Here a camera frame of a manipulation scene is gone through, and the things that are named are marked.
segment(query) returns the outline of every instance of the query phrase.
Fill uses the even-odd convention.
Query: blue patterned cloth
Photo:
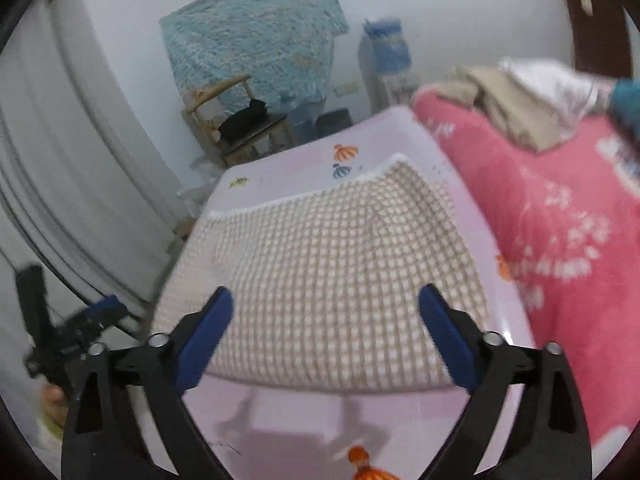
[[[334,37],[349,30],[338,0],[197,0],[160,26],[180,93],[249,73],[272,110],[282,92],[326,98]],[[220,100],[228,112],[248,105],[241,87]]]

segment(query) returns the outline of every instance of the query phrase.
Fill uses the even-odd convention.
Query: white wall
[[[119,84],[140,123],[185,186],[200,180],[188,167],[201,155],[182,122],[182,101],[162,44],[158,20],[193,0],[85,0]],[[340,0],[351,32],[337,38],[332,85],[360,82],[360,92],[335,97],[354,120],[371,111],[358,66],[362,23],[402,18],[414,65],[424,82],[455,64],[491,63],[502,56],[551,56],[571,63],[572,34],[564,0]]]

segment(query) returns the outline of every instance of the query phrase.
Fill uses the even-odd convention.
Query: metal screw
[[[107,347],[104,345],[104,343],[94,343],[89,346],[89,355],[100,355],[106,349]]]
[[[504,339],[497,332],[485,332],[482,340],[491,346],[500,346],[504,343]]]
[[[152,346],[153,348],[160,348],[164,345],[166,345],[169,342],[169,336],[167,334],[153,334],[150,338],[149,341],[147,341],[146,343],[149,346]]]
[[[550,341],[545,345],[545,350],[553,355],[562,355],[562,347],[555,341]]]

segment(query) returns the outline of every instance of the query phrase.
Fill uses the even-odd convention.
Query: folded towel
[[[537,153],[562,143],[558,112],[500,68],[458,68],[451,77],[438,86],[438,95],[481,107],[516,146]]]
[[[419,291],[434,283],[481,327],[488,309],[442,198],[396,155],[329,190],[214,213],[192,233],[154,330],[169,332],[225,285],[236,310],[210,373],[336,392],[449,384]]]

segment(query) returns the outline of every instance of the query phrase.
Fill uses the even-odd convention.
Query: pink blanket
[[[606,116],[543,155],[479,112],[416,99],[414,112],[466,182],[540,346],[567,352],[592,443],[640,418],[640,164]]]

